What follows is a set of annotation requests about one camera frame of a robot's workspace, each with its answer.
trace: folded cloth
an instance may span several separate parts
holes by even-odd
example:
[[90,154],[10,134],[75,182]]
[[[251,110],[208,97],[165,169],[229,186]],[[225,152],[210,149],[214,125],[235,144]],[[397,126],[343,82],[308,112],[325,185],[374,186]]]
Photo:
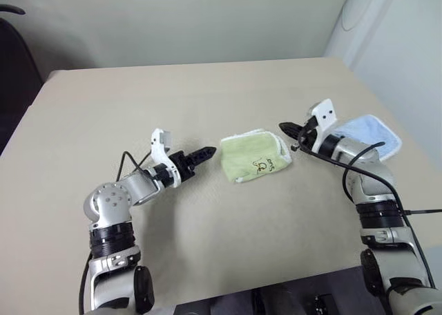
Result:
[[365,144],[375,144],[384,141],[385,144],[376,149],[381,161],[399,152],[402,140],[388,128],[379,118],[373,115],[360,116],[334,130],[337,136],[344,135]]
[[262,128],[221,140],[221,165],[230,182],[247,182],[291,163],[283,140]]

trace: table surface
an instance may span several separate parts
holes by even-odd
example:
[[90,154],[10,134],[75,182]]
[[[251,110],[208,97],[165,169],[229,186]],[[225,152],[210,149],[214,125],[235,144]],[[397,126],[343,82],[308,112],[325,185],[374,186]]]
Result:
[[[402,138],[387,165],[407,208],[440,207],[441,173],[337,59],[52,74],[0,158],[2,313],[76,312],[88,254],[84,198],[114,180],[122,151],[141,158],[154,128],[172,132],[172,151],[188,153],[255,128],[282,135],[279,122],[303,123],[327,97],[342,121],[371,113]],[[359,265],[360,225],[342,171],[292,158],[283,171],[231,184],[217,153],[178,189],[132,209],[156,306]],[[412,218],[424,247],[442,243],[437,219]]]

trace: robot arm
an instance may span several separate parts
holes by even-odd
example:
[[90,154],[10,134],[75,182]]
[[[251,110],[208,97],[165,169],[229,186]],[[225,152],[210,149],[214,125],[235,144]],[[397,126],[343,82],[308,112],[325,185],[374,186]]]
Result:
[[169,186],[178,187],[216,150],[204,147],[189,155],[179,151],[168,156],[170,144],[170,133],[156,129],[151,138],[154,166],[138,166],[121,180],[98,186],[84,202],[84,213],[91,221],[91,310],[114,308],[144,314],[153,306],[151,275],[146,267],[137,266],[141,253],[135,244],[129,209],[152,200]]
[[387,185],[394,184],[393,175],[375,149],[357,158],[370,145],[333,135],[336,120],[332,101],[326,99],[310,110],[305,126],[287,122],[280,127],[304,152],[356,170],[348,173],[343,184],[356,205],[361,240],[368,247],[361,254],[366,287],[380,298],[387,314],[442,314],[442,293],[432,284],[419,242],[397,203],[394,188]]

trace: blue towel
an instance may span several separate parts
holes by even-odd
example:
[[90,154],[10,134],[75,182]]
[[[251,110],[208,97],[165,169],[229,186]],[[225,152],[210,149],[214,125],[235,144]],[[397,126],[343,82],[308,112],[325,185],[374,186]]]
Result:
[[392,157],[402,146],[400,137],[373,115],[364,115],[350,120],[348,123],[336,128],[333,133],[338,136],[350,137],[365,144],[375,144],[384,141],[385,145],[376,148],[381,161]]

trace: black chair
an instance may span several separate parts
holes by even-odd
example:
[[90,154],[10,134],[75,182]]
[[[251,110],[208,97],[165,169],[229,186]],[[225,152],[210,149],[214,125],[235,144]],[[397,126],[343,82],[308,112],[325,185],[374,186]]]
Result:
[[[24,15],[16,6],[0,4],[0,11]],[[20,33],[0,18],[0,155],[20,119],[32,104],[43,80]]]

